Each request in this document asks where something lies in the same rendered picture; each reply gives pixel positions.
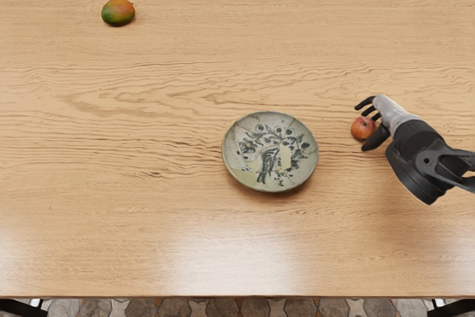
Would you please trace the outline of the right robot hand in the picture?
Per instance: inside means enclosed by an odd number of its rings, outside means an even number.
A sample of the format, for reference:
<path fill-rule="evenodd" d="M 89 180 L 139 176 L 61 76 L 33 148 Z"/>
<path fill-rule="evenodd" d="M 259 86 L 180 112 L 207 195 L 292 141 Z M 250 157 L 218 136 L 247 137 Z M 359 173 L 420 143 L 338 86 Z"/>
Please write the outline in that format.
<path fill-rule="evenodd" d="M 362 108 L 365 108 L 361 113 L 363 117 L 375 112 L 376 114 L 371 117 L 371 120 L 373 122 L 381 120 L 378 128 L 362 145 L 361 150 L 363 152 L 372 151 L 378 148 L 387 138 L 394 137 L 396 130 L 402 124 L 413 120 L 422 121 L 421 117 L 409 113 L 385 94 L 368 97 L 354 107 L 356 111 Z"/>

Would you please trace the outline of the patterned ceramic plate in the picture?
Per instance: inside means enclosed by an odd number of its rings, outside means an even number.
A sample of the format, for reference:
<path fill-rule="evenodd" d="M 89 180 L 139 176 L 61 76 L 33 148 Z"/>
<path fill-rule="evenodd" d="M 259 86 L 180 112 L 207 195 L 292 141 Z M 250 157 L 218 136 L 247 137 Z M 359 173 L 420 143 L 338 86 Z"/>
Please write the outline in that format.
<path fill-rule="evenodd" d="M 259 111 L 236 120 L 223 137 L 224 165 L 242 185 L 259 192 L 287 192 L 315 171 L 319 147 L 297 118 Z"/>

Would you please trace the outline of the small red apple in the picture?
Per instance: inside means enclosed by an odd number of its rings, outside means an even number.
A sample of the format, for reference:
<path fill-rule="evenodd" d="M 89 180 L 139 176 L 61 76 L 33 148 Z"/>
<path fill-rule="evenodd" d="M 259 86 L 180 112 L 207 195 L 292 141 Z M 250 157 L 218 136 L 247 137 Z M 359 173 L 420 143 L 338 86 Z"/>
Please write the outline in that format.
<path fill-rule="evenodd" d="M 368 117 L 356 117 L 351 126 L 350 133 L 355 140 L 364 142 L 376 130 L 376 123 Z"/>

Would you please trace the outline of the green and red mango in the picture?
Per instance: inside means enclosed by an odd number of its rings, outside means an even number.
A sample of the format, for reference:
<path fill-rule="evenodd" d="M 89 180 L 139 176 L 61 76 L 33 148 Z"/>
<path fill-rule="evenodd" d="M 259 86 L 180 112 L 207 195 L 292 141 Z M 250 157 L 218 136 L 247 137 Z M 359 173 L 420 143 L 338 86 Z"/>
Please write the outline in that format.
<path fill-rule="evenodd" d="M 102 7 L 101 18 L 110 26 L 120 27 L 132 22 L 135 13 L 135 7 L 129 0 L 109 0 Z"/>

